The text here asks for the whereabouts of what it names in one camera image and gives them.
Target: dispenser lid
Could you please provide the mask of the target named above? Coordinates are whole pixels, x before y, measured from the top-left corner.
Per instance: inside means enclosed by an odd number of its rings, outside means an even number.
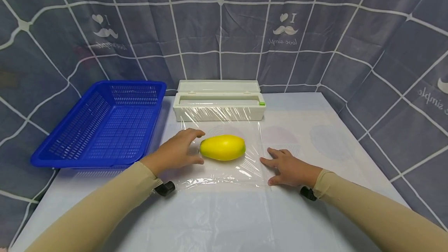
[[[180,93],[259,93],[256,80],[180,80]]]

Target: left hand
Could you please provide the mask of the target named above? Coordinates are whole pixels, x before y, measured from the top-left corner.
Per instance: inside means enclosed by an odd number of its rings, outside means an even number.
[[[193,140],[204,136],[201,130],[188,128],[182,130],[163,143],[153,154],[141,159],[141,163],[150,169],[155,176],[167,169],[181,168],[191,164],[203,165],[204,160],[199,156],[187,155]]]

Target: gray backdrop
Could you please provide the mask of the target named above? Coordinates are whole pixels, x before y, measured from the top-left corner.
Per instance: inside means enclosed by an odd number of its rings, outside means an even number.
[[[0,247],[53,178],[29,158],[103,79],[321,92],[409,205],[448,226],[448,0],[0,0]]]

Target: hand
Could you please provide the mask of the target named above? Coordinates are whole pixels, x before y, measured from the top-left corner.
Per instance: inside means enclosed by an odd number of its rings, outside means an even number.
[[[192,128],[182,130],[163,143],[156,152],[142,158],[141,162],[155,176],[167,169],[181,168],[191,164],[203,165],[204,160],[201,157],[187,155],[191,142],[203,135],[205,135],[203,131]]]
[[[294,157],[288,150],[275,150],[268,148],[272,160],[260,158],[260,161],[269,167],[275,167],[279,171],[276,175],[269,179],[268,185],[285,184],[289,186],[305,185],[307,187],[314,187],[317,177],[322,168],[313,166],[304,161]]]

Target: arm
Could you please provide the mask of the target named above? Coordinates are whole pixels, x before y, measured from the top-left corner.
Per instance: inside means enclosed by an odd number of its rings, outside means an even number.
[[[156,176],[166,169],[203,164],[187,156],[203,131],[180,131],[153,154],[142,158],[98,188],[49,226],[26,252],[90,252],[103,244],[118,223],[162,184]]]
[[[319,199],[338,208],[382,251],[448,251],[448,233],[409,208],[298,160],[288,150],[268,149],[268,152],[274,160],[260,160],[280,172],[269,179],[269,185],[313,188]]]

